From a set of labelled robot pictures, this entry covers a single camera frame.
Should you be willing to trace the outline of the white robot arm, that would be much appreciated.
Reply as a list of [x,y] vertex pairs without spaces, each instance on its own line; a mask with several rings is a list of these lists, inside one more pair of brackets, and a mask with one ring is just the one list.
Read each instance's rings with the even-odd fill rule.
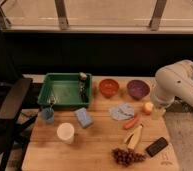
[[160,68],[151,92],[152,118],[159,119],[178,97],[193,107],[193,62],[182,60]]

